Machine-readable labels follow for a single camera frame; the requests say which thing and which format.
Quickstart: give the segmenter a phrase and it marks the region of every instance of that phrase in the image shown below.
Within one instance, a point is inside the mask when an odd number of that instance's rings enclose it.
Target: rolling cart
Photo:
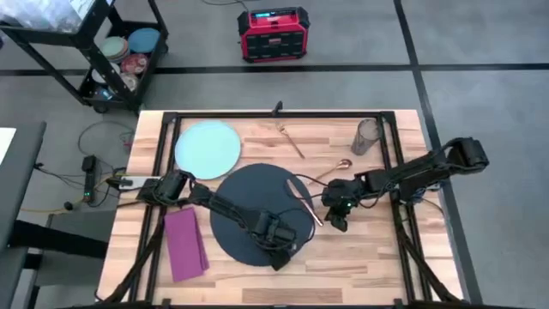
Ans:
[[[157,22],[123,21],[114,8],[114,1],[95,0],[80,26],[73,33],[53,32],[38,30],[28,27],[13,26],[6,22],[0,23],[0,30],[4,31],[17,45],[29,56],[38,62],[44,70],[53,76],[72,96],[84,106],[91,106],[98,113],[108,112],[110,108],[125,109],[138,115],[143,95],[151,82],[152,74],[162,55],[167,53],[166,40],[168,31],[166,24],[160,15],[156,2],[148,0],[151,10]],[[146,54],[148,65],[141,73],[139,83],[134,91],[131,91],[123,82],[119,74],[112,69],[111,64],[94,43],[94,37],[101,24],[108,17],[112,27],[107,37],[119,36],[128,39],[131,33],[140,28],[151,27],[160,32],[160,37],[154,49]],[[42,55],[40,55],[30,43],[46,45],[72,46],[77,48],[91,64],[86,76],[78,89],[73,87]],[[95,94],[96,82],[92,78],[92,71],[97,72],[106,81],[114,95],[107,99]]]

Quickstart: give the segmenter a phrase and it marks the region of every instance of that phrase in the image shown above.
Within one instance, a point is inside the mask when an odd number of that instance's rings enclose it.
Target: black circle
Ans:
[[[283,168],[269,164],[253,164],[231,173],[221,183],[217,194],[247,209],[266,209],[281,214],[281,219],[296,231],[296,246],[291,254],[301,249],[313,231],[313,220],[303,203],[293,197],[287,188],[290,179],[298,189],[303,202],[312,207],[311,194],[305,185]],[[269,266],[268,254],[259,248],[250,235],[232,220],[210,212],[210,224],[221,248],[240,263],[252,266]]]

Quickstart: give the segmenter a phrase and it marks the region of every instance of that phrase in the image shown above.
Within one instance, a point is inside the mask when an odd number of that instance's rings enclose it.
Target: light blue plate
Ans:
[[[229,172],[240,156],[240,137],[228,124],[206,120],[192,125],[179,136],[175,161],[179,169],[197,179],[215,179]]]
[[[148,53],[152,52],[156,42],[160,37],[160,32],[153,28],[141,28],[130,34],[128,44],[133,52]]]

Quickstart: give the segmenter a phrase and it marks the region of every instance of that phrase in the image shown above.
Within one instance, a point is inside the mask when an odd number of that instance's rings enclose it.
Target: pink cloth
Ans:
[[[164,218],[164,223],[173,281],[202,276],[209,263],[195,210],[187,208],[170,213]]]

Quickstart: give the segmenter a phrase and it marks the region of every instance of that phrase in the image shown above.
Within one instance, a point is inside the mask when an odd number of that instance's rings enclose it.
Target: wooden tabletop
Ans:
[[[142,112],[128,163],[128,174],[147,176],[153,171],[162,115],[162,111]],[[424,155],[425,140],[417,112],[397,110],[395,115],[405,161]],[[181,131],[202,120],[185,118]],[[272,119],[223,119],[238,132],[242,141],[241,157],[233,170],[261,162],[315,177],[341,159],[353,161],[351,168],[331,173],[323,179],[325,181],[333,178],[351,179],[354,173],[383,168],[379,142],[362,156],[354,155],[349,150],[360,120],[281,119],[280,122],[304,153],[303,160],[276,130]],[[168,132],[167,141],[171,141],[172,128],[168,128]],[[166,142],[162,164],[164,172],[169,148],[170,143]],[[202,183],[215,190],[222,180],[223,177]],[[316,194],[322,187],[310,185],[309,190],[311,194]],[[135,192],[124,193],[120,203],[133,200],[135,195]],[[436,193],[428,193],[425,198],[440,205]],[[431,203],[420,203],[415,207],[427,263],[450,292],[461,297],[462,291],[440,209]],[[320,199],[315,200],[315,209],[321,218],[328,211]],[[109,295],[134,263],[144,212],[145,206],[142,204],[118,210],[100,280],[99,297]],[[178,305],[375,305],[392,304],[396,298],[406,299],[387,197],[383,197],[373,209],[354,209],[347,217],[349,229],[346,233],[341,233],[329,223],[318,227],[314,239],[278,272],[270,267],[253,267],[234,261],[215,241],[209,225],[209,210],[195,207],[195,212],[210,268],[204,276],[173,282],[166,242],[163,241],[154,293],[155,304],[159,304],[163,298],[170,298],[173,304]],[[416,294],[421,296],[414,265],[412,270]],[[144,298],[147,278],[148,264],[142,272],[138,294],[140,300]]]

